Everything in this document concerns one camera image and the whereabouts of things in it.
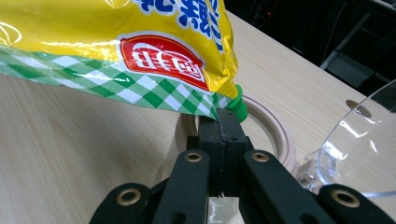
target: snack bag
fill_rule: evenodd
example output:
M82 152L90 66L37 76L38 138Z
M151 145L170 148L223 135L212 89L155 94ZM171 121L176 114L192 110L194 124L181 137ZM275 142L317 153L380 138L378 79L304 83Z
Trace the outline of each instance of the snack bag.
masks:
M222 0L3 0L0 73L133 105L247 116Z

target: wooden table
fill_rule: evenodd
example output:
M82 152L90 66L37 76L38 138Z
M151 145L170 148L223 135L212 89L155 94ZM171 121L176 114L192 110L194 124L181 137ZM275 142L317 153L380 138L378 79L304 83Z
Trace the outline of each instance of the wooden table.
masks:
M235 81L283 117L302 162L348 111L345 101L364 96L230 20ZM159 181L178 113L8 76L0 95L0 223L87 223L116 186Z

